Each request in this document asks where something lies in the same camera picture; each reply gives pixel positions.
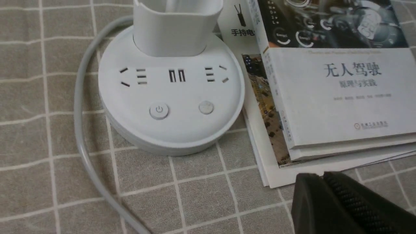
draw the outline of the publisher logo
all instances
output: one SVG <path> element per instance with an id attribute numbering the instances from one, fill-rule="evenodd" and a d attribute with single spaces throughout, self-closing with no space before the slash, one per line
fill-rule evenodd
<path id="1" fill-rule="evenodd" d="M 356 123 L 354 124 L 355 129 L 357 130 L 367 130 L 367 129 L 375 129 L 375 128 L 382 128 L 388 127 L 389 124 L 387 121 L 377 121 L 377 122 L 367 122 L 367 123 Z"/>

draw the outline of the white plug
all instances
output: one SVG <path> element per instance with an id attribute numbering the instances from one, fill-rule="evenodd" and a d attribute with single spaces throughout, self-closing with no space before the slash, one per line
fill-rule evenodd
<path id="1" fill-rule="evenodd" d="M 223 0 L 134 1 L 134 42 L 153 57 L 196 56 L 206 47 Z"/>

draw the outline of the gray cable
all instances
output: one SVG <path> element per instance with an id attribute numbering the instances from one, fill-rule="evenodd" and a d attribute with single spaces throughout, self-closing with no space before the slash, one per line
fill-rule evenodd
<path id="1" fill-rule="evenodd" d="M 95 53 L 95 49 L 104 39 L 104 37 L 111 32 L 116 27 L 132 23 L 133 16 L 121 17 L 105 26 L 101 32 L 94 38 L 91 44 L 88 46 L 87 50 L 82 57 L 81 63 L 78 68 L 77 81 L 75 83 L 75 97 L 74 97 L 74 125 L 75 125 L 75 138 L 77 139 L 78 151 L 81 154 L 82 162 L 85 166 L 85 169 L 88 172 L 89 177 L 94 183 L 95 187 L 98 189 L 100 194 L 107 200 L 107 202 L 129 223 L 134 230 L 139 234 L 150 234 L 150 231 L 137 220 L 132 213 L 126 210 L 113 195 L 108 191 L 108 189 L 103 185 L 101 179 L 98 177 L 97 173 L 94 170 L 94 167 L 91 164 L 89 159 L 89 154 L 87 147 L 85 146 L 84 133 L 82 128 L 82 100 L 83 100 L 83 86 L 85 72 L 87 71 L 88 63 L 91 59 L 91 56 Z"/>

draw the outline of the book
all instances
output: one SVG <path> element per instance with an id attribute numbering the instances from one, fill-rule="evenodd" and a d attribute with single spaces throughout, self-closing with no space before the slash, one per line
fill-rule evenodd
<path id="1" fill-rule="evenodd" d="M 416 142 L 416 63 L 389 0 L 247 0 L 291 160 Z"/>
<path id="2" fill-rule="evenodd" d="M 374 149 L 365 153 L 292 162 L 277 114 L 279 107 L 271 95 L 272 89 L 256 41 L 257 33 L 250 18 L 246 0 L 226 0 L 218 26 L 223 41 L 236 55 L 245 76 L 243 114 L 263 186 L 275 188 L 292 184 L 297 173 L 301 172 L 322 175 L 324 171 L 342 171 L 416 153 L 416 144 L 412 143 L 387 150 Z"/>

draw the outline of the round power strip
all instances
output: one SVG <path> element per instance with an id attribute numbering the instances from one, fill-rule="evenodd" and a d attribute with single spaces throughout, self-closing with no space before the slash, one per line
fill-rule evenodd
<path id="1" fill-rule="evenodd" d="M 237 119 L 244 78 L 231 50 L 214 34 L 194 57 L 150 57 L 133 26 L 105 50 L 99 92 L 111 125 L 145 151 L 169 156 L 202 151 Z"/>

